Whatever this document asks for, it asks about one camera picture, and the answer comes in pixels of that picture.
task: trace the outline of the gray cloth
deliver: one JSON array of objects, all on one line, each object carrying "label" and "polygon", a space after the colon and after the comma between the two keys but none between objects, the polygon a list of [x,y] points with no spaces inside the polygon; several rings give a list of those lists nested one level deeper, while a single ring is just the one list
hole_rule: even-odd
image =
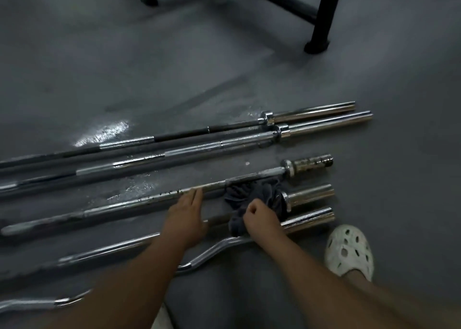
[{"label": "gray cloth", "polygon": [[280,221],[286,220],[288,214],[278,178],[231,186],[226,189],[224,200],[234,209],[233,216],[229,220],[229,231],[232,236],[237,237],[247,232],[243,215],[248,205],[256,198],[261,199],[269,208],[274,210]]}]

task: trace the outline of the person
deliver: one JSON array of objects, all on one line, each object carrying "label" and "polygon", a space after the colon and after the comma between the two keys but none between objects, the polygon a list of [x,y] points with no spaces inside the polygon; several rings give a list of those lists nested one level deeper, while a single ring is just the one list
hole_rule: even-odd
[{"label": "person", "polygon": [[[202,197],[201,190],[182,195],[168,210],[155,242],[126,266],[108,274],[84,300],[47,328],[151,328],[184,252],[206,234],[200,217]],[[424,308],[418,301],[373,285],[371,251],[355,227],[340,226],[329,238],[327,266],[339,270],[335,274],[289,239],[276,214],[261,200],[249,204],[243,219],[251,238],[284,274],[310,328],[455,328],[461,323],[454,309],[438,312]],[[365,255],[366,262],[354,258],[359,253]]]}]

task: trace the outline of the concrete floor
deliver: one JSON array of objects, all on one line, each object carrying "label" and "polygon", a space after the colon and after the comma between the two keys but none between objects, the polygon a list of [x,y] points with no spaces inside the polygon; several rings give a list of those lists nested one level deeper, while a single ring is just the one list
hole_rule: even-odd
[{"label": "concrete floor", "polygon": [[[297,184],[331,182],[337,198],[328,204],[337,223],[367,235],[376,282],[461,302],[461,0],[340,0],[332,43],[318,56],[302,52],[312,27],[264,0],[160,3],[152,9],[139,0],[0,0],[0,158],[350,100],[372,110],[374,120],[286,145],[4,200],[1,218],[55,215],[329,152],[334,167]],[[225,210],[222,199],[207,200],[203,215]],[[152,233],[163,218],[164,210],[4,246],[0,273]],[[321,259],[326,236],[295,239]],[[76,294],[108,267],[8,287],[0,299]],[[177,277],[166,303],[178,328],[303,327],[279,271],[255,245]],[[39,328],[53,316],[5,314],[0,328]]]}]

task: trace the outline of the black metal frame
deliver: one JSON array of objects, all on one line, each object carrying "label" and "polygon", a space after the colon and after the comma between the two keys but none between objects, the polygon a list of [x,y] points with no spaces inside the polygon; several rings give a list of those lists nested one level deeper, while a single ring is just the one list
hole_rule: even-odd
[{"label": "black metal frame", "polygon": [[[148,6],[158,6],[157,0],[141,0]],[[288,12],[314,25],[311,40],[304,46],[304,52],[319,54],[328,48],[328,34],[339,0],[320,0],[315,8],[299,0],[268,0]]]}]

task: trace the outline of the person's left hand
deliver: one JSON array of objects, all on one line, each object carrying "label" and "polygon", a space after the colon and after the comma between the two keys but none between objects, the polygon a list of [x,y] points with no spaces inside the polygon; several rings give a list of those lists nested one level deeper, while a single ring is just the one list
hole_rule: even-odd
[{"label": "person's left hand", "polygon": [[207,230],[200,216],[202,199],[201,188],[183,194],[168,210],[160,235],[180,241],[185,250],[202,240]]}]

